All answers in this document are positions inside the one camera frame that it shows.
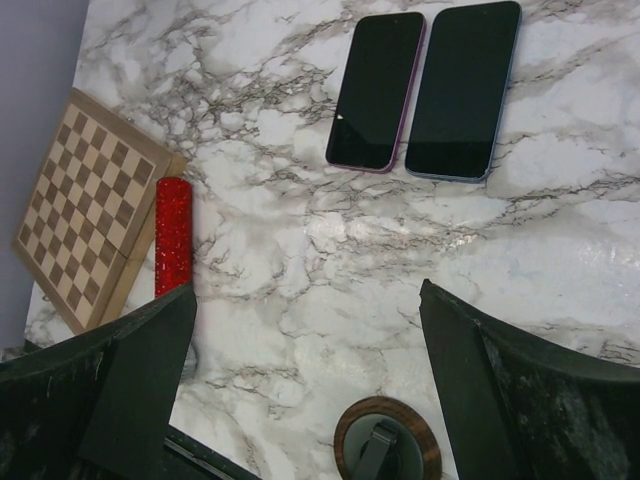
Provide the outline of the wooden chessboard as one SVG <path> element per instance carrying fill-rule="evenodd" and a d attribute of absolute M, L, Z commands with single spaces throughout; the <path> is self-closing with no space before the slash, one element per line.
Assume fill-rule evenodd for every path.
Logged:
<path fill-rule="evenodd" d="M 12 246 L 73 333 L 121 315 L 155 236 L 156 184 L 186 165 L 71 90 Z"/>

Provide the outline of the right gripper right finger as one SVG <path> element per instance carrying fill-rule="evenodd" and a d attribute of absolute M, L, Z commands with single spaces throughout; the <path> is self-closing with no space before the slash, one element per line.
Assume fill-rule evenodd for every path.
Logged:
<path fill-rule="evenodd" d="M 420 298 L 459 478 L 638 478 L 638 369 L 542 339 L 430 280 Z"/>

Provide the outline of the red glitter microphone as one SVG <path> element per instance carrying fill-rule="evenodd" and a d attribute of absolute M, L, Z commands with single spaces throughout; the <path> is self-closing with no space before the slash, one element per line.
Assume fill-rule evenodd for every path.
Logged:
<path fill-rule="evenodd" d="M 191 184 L 178 177 L 156 183 L 154 294 L 193 282 Z"/>

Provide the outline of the round stand front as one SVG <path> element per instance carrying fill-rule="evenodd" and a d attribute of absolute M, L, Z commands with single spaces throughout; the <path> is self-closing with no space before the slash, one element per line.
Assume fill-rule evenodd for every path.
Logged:
<path fill-rule="evenodd" d="M 343 479 L 429 480 L 442 477 L 442 457 L 429 425 L 394 398 L 352 404 L 334 431 L 334 459 Z"/>

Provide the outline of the purple-edged phone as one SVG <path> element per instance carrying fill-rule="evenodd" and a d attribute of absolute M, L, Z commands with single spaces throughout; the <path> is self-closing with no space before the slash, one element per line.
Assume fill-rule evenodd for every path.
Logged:
<path fill-rule="evenodd" d="M 420 12 L 358 21 L 326 147 L 329 164 L 373 172 L 392 168 L 425 32 Z"/>

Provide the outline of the blue-edged phone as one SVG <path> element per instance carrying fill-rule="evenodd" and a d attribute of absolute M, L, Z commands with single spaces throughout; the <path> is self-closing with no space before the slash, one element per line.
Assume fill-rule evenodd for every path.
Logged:
<path fill-rule="evenodd" d="M 405 156 L 409 173 L 472 183 L 488 175 L 521 15 L 516 1 L 436 15 Z"/>

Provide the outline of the black base frame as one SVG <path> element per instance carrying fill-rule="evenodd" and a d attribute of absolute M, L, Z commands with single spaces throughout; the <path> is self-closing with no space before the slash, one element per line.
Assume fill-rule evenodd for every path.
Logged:
<path fill-rule="evenodd" d="M 160 479 L 260 480 L 260 477 L 169 425 Z"/>

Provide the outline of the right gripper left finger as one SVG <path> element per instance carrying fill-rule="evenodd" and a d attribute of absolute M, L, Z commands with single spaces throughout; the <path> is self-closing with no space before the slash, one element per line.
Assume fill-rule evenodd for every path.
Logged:
<path fill-rule="evenodd" d="M 2 478 L 161 478 L 196 311 L 186 284 L 2 363 Z"/>

